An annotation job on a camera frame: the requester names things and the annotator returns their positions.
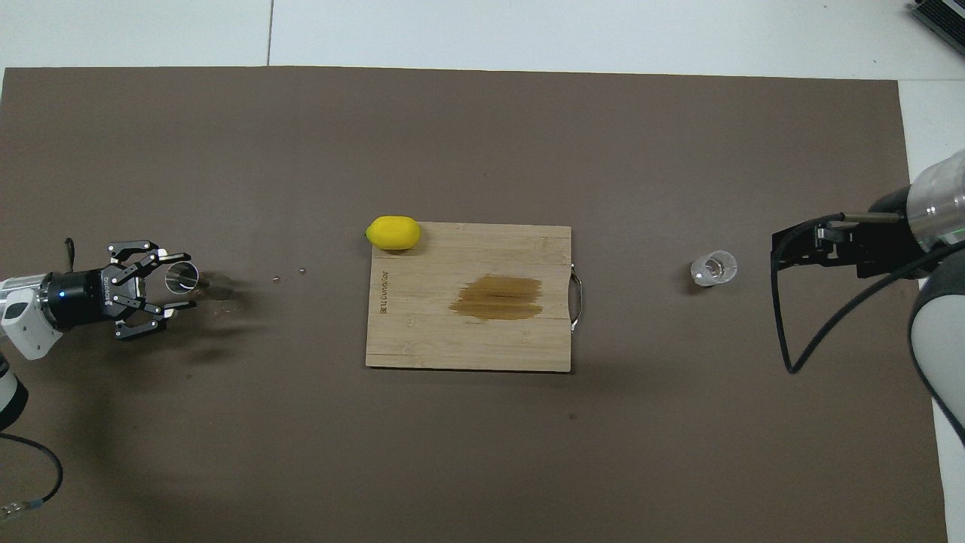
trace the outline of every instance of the brown stain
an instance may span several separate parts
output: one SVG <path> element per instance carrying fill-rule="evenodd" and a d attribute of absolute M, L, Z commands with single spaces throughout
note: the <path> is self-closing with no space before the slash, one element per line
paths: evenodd
<path fill-rule="evenodd" d="M 542 281 L 505 275 L 484 275 L 459 291 L 452 311 L 478 319 L 515 321 L 532 319 L 542 312 L 534 302 Z"/>

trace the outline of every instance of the metal handle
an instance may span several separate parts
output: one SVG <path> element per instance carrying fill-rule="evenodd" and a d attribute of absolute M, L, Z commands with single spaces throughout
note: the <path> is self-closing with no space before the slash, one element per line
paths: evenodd
<path fill-rule="evenodd" d="M 576 265 L 569 263 L 569 281 L 576 283 L 576 316 L 569 321 L 569 331 L 576 330 L 576 323 L 580 322 L 580 315 L 583 314 L 583 281 L 576 274 Z"/>

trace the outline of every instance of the cutting board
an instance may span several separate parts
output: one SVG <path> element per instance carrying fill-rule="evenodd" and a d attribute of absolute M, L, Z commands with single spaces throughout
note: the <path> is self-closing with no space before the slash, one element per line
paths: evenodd
<path fill-rule="evenodd" d="M 568 226 L 419 224 L 372 248 L 366 365 L 569 371 Z"/>

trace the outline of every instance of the lemon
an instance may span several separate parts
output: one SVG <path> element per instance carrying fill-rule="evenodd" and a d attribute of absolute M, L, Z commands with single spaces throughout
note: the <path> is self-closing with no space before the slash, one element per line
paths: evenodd
<path fill-rule="evenodd" d="M 419 242 L 422 229 L 411 216 L 390 214 L 372 221 L 365 230 L 365 237 L 380 249 L 403 250 L 412 248 Z"/>

